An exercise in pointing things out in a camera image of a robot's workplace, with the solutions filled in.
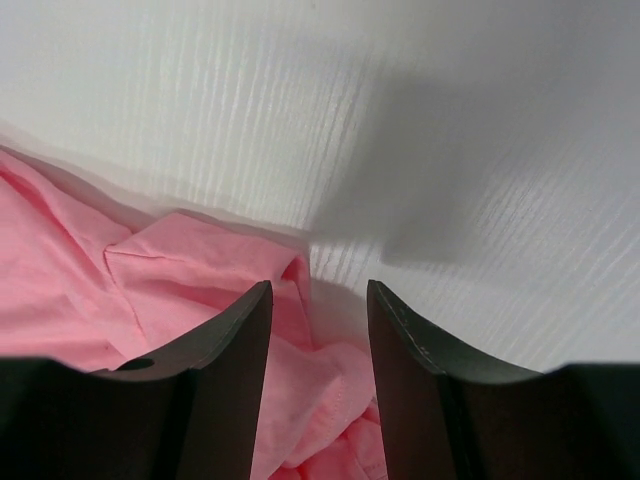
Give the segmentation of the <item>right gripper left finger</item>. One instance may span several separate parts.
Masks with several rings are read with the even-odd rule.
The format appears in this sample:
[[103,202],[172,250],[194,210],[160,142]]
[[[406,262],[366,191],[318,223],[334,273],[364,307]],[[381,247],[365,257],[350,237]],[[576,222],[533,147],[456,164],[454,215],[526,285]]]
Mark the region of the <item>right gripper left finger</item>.
[[1,361],[5,479],[246,479],[271,332],[271,284],[116,370]]

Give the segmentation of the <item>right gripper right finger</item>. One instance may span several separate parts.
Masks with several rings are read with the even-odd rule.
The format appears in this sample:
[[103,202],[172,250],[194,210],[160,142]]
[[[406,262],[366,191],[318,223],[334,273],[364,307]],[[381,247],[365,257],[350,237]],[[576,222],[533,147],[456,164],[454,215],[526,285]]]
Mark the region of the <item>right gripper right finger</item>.
[[519,367],[421,317],[379,281],[367,316],[392,479],[635,479],[639,368]]

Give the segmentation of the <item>pink t shirt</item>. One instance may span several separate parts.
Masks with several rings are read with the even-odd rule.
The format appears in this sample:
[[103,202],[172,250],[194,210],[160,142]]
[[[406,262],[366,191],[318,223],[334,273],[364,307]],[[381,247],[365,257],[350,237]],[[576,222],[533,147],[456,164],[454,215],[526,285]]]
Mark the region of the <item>pink t shirt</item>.
[[113,369],[274,290],[251,475],[383,479],[370,359],[314,344],[306,258],[261,236],[172,213],[132,231],[1,157],[1,351]]

